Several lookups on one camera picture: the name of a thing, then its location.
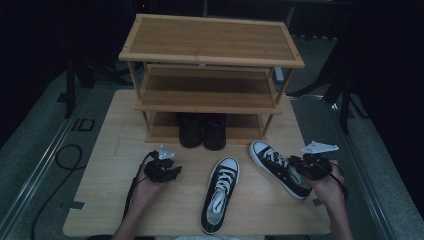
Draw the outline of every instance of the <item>black leather shoe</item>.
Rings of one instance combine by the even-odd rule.
[[[202,125],[199,113],[177,113],[181,145],[194,148],[202,144]]]
[[[225,120],[226,115],[222,113],[209,113],[204,115],[205,132],[203,134],[203,145],[212,151],[223,149],[227,142]]]

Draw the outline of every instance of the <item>wooden shoe rack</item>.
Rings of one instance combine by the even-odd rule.
[[[227,144],[265,139],[293,69],[304,67],[284,23],[146,14],[119,59],[129,65],[146,142],[159,143],[179,142],[175,112],[227,114]],[[134,62],[144,64],[142,80]],[[288,69],[278,93],[274,67]]]

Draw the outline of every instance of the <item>canvas sneaker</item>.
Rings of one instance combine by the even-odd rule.
[[[206,234],[213,235],[221,229],[228,203],[239,176],[239,164],[232,157],[223,158],[212,171],[200,218],[202,230]]]
[[[311,186],[289,164],[288,158],[281,156],[270,145],[262,141],[254,141],[250,144],[249,153],[255,164],[276,177],[292,197],[304,200],[309,196],[312,191]]]

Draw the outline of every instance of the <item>gray floor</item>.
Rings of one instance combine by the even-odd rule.
[[[295,43],[306,67],[295,71],[288,92],[316,79],[335,41],[296,38]],[[52,82],[21,127],[0,150],[1,239],[31,239],[31,229],[38,213],[35,239],[86,239],[71,238],[62,232],[67,207],[73,200],[83,170],[73,172],[40,212],[49,196],[70,173],[59,168],[52,155],[61,146],[78,144],[82,148],[79,166],[85,165],[114,92],[131,87],[108,82],[99,76],[94,89],[77,87],[78,108],[70,119],[64,120],[66,106],[56,102],[58,95],[65,90],[64,79],[61,76]],[[340,147],[339,151],[327,156],[338,159],[344,169],[349,189],[348,214],[356,238],[420,239],[424,236],[423,221],[372,123],[352,110],[348,122],[350,134],[344,134],[338,125],[337,108],[319,98],[325,89],[326,86],[308,96],[292,99],[292,104],[305,142],[314,140]],[[87,119],[87,123],[94,120],[93,130],[73,129],[77,119]],[[72,167],[78,161],[78,152],[75,148],[67,148],[59,159]],[[35,175],[30,177],[34,169],[43,168],[47,171],[40,176],[42,181],[38,181]],[[36,191],[25,188],[32,184],[35,184],[33,190]],[[328,235],[310,237],[330,239]],[[305,239],[304,236],[277,238]]]

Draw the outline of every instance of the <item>black shoe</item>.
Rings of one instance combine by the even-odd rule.
[[[221,229],[231,194],[239,176],[239,164],[232,157],[223,158],[212,171],[200,218],[202,230],[206,234],[212,235]]]
[[[227,142],[225,130],[225,114],[210,113],[204,115],[205,132],[203,145],[212,151],[223,149]]]
[[[177,113],[181,145],[194,148],[202,144],[202,125],[199,113]]]
[[[255,164],[276,177],[292,197],[304,200],[309,196],[311,186],[289,164],[289,160],[270,145],[262,141],[254,141],[250,144],[249,153]]]

